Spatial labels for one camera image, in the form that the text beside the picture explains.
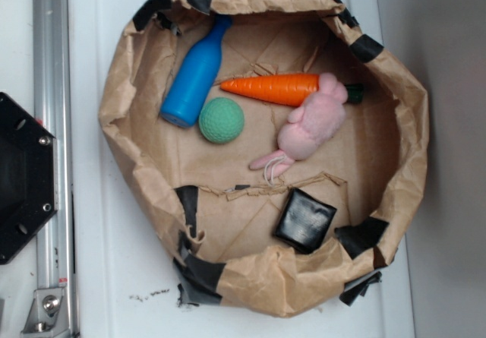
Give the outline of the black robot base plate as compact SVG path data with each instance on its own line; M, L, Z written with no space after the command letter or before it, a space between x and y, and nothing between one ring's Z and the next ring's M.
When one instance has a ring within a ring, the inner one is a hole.
M9 264L56 212L55 137L1 93L1 264Z

